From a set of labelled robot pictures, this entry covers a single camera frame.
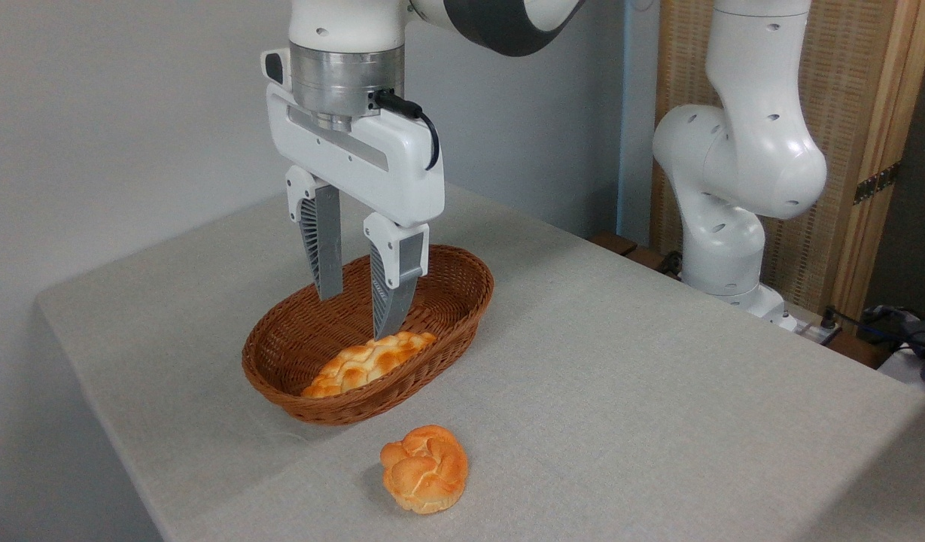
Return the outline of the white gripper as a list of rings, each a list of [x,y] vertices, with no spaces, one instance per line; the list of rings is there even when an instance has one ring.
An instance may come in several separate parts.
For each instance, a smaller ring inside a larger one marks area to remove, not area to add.
[[[404,58],[401,48],[282,48],[260,56],[274,145],[294,164],[284,175],[289,216],[321,300],[344,291],[339,191],[374,212],[364,233],[376,340],[403,326],[418,278],[428,274],[426,223],[444,209],[431,128],[376,102],[380,90],[403,90]]]

